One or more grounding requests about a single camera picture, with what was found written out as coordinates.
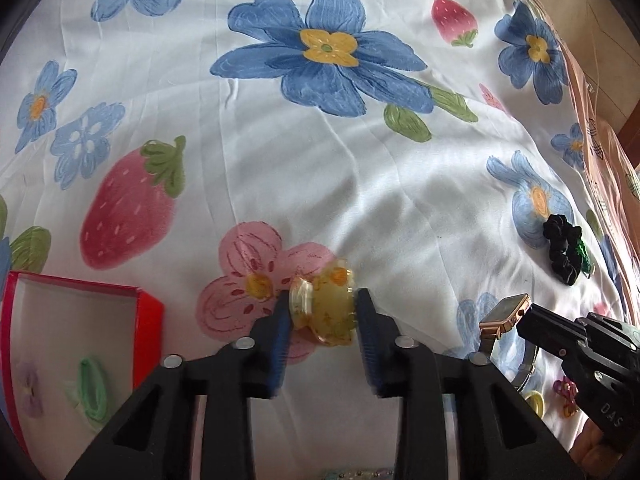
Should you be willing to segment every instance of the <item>watch face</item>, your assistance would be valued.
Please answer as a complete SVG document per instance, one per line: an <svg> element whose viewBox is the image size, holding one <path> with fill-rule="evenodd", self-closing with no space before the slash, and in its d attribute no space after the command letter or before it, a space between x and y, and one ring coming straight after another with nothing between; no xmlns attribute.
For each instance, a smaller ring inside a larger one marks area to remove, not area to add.
<svg viewBox="0 0 640 480"><path fill-rule="evenodd" d="M525 315L530 305L531 298L528 294L504 298L484 317L480 322L480 328L483 325L503 325L508 322L511 325L508 329L510 330Z"/></svg>

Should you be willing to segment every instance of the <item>green hair clip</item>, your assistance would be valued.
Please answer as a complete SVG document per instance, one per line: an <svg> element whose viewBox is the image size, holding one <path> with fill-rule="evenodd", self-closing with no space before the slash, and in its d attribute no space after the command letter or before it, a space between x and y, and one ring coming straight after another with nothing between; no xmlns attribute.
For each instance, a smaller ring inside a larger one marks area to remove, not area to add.
<svg viewBox="0 0 640 480"><path fill-rule="evenodd" d="M100 431L109 420L106 383L100 363L95 358L85 357L78 365L78 380L65 387L69 402L94 431Z"/></svg>
<svg viewBox="0 0 640 480"><path fill-rule="evenodd" d="M594 264L591 263L587 247L582 240L578 242L575 251L582 257L582 268L580 270L587 278L590 278L594 271Z"/></svg>

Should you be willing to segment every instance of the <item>yellow hair claw clip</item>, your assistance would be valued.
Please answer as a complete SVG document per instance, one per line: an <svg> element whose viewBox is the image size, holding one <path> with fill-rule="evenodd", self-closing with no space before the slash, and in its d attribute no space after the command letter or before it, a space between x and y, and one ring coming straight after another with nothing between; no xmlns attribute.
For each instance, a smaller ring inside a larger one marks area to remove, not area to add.
<svg viewBox="0 0 640 480"><path fill-rule="evenodd" d="M300 276L289 289L289 309L296 330L309 327L327 346L351 344L356 327L353 271L345 260L334 260L311 281Z"/></svg>

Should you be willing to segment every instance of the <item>rose gold watch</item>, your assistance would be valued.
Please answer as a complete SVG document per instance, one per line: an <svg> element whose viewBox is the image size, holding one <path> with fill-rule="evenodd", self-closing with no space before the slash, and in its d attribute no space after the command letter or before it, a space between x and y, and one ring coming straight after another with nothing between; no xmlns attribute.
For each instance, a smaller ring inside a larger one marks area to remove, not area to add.
<svg viewBox="0 0 640 480"><path fill-rule="evenodd" d="M478 324L480 327L479 352L487 358L491 357L495 342L504 334L510 332L531 307L529 294L519 294L503 298L494 309ZM511 384L520 392L529 381L535 370L538 347L529 341L525 344L522 364Z"/></svg>

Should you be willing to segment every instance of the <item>metal screw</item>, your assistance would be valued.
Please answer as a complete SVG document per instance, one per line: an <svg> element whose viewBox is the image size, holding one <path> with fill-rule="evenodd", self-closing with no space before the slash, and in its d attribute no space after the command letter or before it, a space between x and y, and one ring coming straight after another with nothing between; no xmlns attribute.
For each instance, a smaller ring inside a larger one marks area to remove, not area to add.
<svg viewBox="0 0 640 480"><path fill-rule="evenodd" d="M485 366L489 364L489 358L482 352L471 352L469 360L476 366Z"/></svg>
<svg viewBox="0 0 640 480"><path fill-rule="evenodd" d="M251 337L241 337L234 343L234 346L238 350L248 350L249 348L253 348L254 345L255 341Z"/></svg>
<svg viewBox="0 0 640 480"><path fill-rule="evenodd" d="M413 337L407 335L399 335L398 337L396 337L396 346L399 346L400 348L413 348L418 345L414 341Z"/></svg>
<svg viewBox="0 0 640 480"><path fill-rule="evenodd" d="M182 357L176 354L168 355L162 361L162 366L165 368L177 368L182 364Z"/></svg>

